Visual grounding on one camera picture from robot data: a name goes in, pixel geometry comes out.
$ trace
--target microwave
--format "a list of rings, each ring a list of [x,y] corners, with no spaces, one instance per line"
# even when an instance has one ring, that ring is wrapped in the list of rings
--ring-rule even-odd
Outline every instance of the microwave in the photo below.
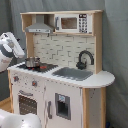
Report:
[[[92,33],[91,14],[55,14],[55,32]]]

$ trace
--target tile backsplash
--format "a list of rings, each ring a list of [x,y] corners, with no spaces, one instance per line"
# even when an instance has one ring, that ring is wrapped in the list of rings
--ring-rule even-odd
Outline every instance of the tile backsplash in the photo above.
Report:
[[[76,67],[79,53],[88,50],[94,57],[95,37],[76,35],[35,34],[34,55],[40,57],[41,62]],[[82,62],[87,61],[87,69],[94,70],[88,55],[83,54]]]

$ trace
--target faucet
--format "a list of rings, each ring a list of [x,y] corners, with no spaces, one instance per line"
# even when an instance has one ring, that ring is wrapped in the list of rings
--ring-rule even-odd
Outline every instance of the faucet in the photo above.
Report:
[[[80,52],[80,54],[79,54],[79,62],[76,64],[76,67],[78,67],[78,69],[81,69],[81,70],[85,69],[86,66],[87,66],[87,62],[85,62],[85,63],[81,62],[81,57],[82,57],[82,55],[84,53],[89,55],[89,57],[91,59],[91,65],[94,65],[94,58],[93,58],[92,54],[89,51],[84,50],[84,51]]]

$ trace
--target sink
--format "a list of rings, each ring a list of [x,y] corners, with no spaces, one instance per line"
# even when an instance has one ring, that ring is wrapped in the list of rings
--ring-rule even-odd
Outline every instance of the sink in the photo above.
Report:
[[[52,73],[57,77],[63,77],[67,79],[82,81],[93,75],[93,72],[86,70],[79,70],[74,68],[64,67]]]

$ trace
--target hood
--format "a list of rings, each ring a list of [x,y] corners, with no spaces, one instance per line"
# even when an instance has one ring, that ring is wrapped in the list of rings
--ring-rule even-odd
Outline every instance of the hood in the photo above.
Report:
[[[36,15],[36,23],[26,27],[26,32],[53,33],[53,27],[44,23],[44,15]]]

